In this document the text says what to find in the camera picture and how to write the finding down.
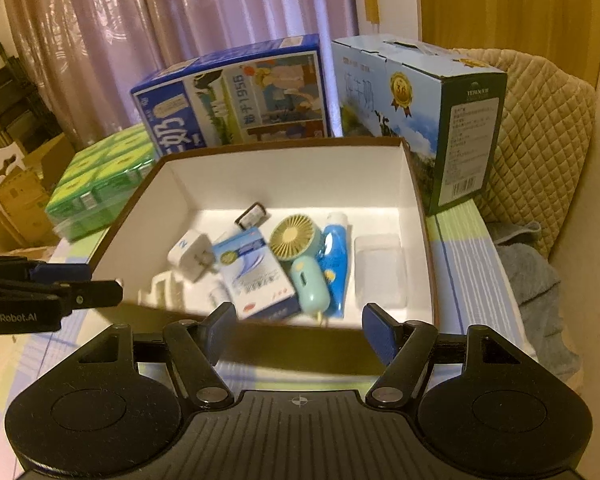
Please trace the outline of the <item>blue white tube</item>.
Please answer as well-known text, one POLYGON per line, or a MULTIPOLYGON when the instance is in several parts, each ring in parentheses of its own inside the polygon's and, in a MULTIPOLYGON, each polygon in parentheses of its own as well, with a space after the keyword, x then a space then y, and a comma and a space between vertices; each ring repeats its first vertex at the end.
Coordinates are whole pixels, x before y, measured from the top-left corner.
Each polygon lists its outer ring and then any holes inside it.
POLYGON ((349 221, 343 212, 333 212, 327 217, 323 230, 323 248, 318 253, 320 266, 330 303, 326 310, 329 318, 343 318, 349 276, 349 221))

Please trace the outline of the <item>white pill bottle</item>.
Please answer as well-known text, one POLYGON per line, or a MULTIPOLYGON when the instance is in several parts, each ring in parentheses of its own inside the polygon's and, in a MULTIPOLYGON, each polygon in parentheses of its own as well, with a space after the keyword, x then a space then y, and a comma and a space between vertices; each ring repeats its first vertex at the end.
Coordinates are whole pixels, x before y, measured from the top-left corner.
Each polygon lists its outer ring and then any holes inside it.
MULTIPOLYGON (((212 243, 212 246, 225 242, 230 238, 240 234, 242 228, 237 223, 232 223, 224 232, 222 232, 212 243)), ((223 302, 230 302, 230 292, 224 283, 224 278, 221 275, 221 265, 219 264, 219 258, 212 254, 213 262, 210 269, 213 275, 213 281, 209 289, 209 299, 213 307, 219 307, 223 302)))

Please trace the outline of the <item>grey cloth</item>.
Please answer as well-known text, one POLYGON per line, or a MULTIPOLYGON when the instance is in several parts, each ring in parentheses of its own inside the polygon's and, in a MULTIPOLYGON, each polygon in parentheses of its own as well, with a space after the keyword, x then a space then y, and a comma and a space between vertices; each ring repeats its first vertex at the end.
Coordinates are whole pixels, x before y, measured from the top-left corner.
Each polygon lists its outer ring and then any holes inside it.
POLYGON ((538 222, 489 222, 490 237, 512 288, 524 333, 538 361, 563 382, 581 370, 581 358, 564 341, 559 313, 560 278, 535 244, 541 240, 538 222))

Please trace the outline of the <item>mint handheld fan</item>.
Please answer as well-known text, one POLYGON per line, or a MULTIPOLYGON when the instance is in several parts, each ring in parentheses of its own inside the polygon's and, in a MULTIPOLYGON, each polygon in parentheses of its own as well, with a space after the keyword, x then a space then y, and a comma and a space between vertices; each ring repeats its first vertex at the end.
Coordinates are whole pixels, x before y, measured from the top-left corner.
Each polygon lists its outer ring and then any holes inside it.
POLYGON ((268 247, 288 271, 301 312, 323 325, 330 304, 329 290, 317 262, 323 235, 306 214, 283 218, 268 239, 268 247))

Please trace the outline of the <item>white numbered plug adapter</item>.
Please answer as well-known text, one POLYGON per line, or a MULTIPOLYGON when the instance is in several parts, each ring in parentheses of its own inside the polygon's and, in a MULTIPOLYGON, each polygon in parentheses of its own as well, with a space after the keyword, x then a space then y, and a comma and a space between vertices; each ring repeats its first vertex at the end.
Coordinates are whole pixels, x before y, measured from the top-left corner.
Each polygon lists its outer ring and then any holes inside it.
POLYGON ((189 229, 169 250, 166 258, 184 278, 196 282, 213 264, 211 240, 207 234, 189 229))

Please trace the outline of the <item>clear plastic case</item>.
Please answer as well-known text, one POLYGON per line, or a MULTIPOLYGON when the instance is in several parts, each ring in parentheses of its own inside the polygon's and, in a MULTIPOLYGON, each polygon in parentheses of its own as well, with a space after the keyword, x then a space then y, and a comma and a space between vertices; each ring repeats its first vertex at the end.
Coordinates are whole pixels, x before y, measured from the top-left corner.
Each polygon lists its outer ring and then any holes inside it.
POLYGON ((393 233, 361 235, 354 240, 354 284, 358 307, 385 310, 407 305, 407 274, 400 238, 393 233))

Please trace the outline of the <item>cream hair claw clip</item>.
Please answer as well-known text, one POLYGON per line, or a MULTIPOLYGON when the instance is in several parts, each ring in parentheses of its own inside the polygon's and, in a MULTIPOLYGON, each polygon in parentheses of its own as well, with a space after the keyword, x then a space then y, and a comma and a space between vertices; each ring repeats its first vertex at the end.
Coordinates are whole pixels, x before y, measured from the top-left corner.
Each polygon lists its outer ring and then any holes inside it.
POLYGON ((145 307, 181 312, 186 310, 183 282, 173 271, 155 275, 149 289, 141 289, 137 293, 137 301, 145 307))

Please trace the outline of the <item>wooden door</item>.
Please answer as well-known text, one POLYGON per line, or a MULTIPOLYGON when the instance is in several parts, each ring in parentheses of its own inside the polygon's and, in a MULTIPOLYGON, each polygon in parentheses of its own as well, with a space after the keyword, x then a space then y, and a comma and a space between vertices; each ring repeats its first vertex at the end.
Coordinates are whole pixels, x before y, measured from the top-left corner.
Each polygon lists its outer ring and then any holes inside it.
POLYGON ((428 44, 535 54, 597 84, 600 0, 419 0, 419 6, 428 44))

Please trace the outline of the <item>blue milk carton box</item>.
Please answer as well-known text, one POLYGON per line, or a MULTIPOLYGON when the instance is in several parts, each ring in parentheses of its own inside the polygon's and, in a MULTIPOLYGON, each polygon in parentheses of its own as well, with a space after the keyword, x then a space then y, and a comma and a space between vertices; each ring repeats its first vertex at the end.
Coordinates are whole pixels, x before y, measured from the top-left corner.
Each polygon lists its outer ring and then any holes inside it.
POLYGON ((317 34, 198 56, 131 90, 160 156, 329 135, 317 34))

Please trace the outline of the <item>pink curtain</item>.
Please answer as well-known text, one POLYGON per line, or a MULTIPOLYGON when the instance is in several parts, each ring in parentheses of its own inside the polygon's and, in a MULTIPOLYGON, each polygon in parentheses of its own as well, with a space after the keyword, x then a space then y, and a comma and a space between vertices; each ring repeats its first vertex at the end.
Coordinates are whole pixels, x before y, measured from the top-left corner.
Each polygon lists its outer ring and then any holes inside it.
POLYGON ((140 121, 131 89, 198 55, 358 29, 354 0, 5 0, 20 60, 73 143, 140 121))

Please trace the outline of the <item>blue white medicine box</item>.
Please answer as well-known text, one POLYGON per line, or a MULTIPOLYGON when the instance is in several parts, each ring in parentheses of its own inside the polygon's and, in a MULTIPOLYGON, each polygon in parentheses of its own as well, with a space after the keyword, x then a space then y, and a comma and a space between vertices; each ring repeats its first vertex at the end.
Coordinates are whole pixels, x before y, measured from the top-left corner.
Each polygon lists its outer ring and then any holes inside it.
POLYGON ((294 285, 258 228, 212 246, 240 320, 280 321, 300 312, 294 285))

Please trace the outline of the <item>quilted beige chair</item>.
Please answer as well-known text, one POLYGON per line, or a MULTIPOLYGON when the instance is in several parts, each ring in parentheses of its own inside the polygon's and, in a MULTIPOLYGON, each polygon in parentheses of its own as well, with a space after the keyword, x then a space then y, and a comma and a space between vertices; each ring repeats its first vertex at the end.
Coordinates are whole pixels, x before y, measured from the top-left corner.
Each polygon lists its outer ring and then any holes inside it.
POLYGON ((509 49, 457 49, 504 70, 507 86, 486 188, 476 204, 486 222, 539 223, 534 246, 552 251, 564 225, 592 140, 592 84, 539 55, 509 49))

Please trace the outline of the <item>brown open storage box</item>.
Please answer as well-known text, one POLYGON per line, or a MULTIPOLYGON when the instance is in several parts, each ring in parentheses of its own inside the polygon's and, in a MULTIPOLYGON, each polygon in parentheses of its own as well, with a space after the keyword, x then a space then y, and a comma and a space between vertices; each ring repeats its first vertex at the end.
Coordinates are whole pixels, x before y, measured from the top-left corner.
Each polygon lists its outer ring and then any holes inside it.
POLYGON ((204 148, 160 159, 126 203, 90 259, 96 280, 117 278, 124 287, 119 307, 99 309, 108 323, 156 330, 180 312, 144 306, 140 290, 165 271, 169 250, 189 229, 217 240, 248 207, 268 216, 260 231, 269 237, 293 214, 319 228, 332 214, 348 218, 350 240, 393 234, 406 269, 399 321, 439 322, 432 263, 412 156, 397 138, 277 141, 204 148))

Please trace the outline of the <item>cardboard box on floor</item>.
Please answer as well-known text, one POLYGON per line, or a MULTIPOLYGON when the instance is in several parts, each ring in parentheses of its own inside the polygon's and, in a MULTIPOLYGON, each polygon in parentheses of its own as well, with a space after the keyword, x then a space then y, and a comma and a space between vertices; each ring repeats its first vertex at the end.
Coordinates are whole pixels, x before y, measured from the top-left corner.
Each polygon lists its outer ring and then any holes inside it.
POLYGON ((75 154, 63 133, 29 154, 19 142, 0 148, 0 213, 27 246, 57 242, 45 208, 75 154))

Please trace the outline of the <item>green drink pack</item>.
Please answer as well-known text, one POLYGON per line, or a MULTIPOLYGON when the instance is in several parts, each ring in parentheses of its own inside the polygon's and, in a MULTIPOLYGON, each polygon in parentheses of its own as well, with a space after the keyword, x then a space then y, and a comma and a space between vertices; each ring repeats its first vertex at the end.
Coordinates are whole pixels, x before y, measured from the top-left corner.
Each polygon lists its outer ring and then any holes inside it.
POLYGON ((142 124, 76 153, 45 207, 55 234, 74 242, 111 226, 154 165, 142 124))

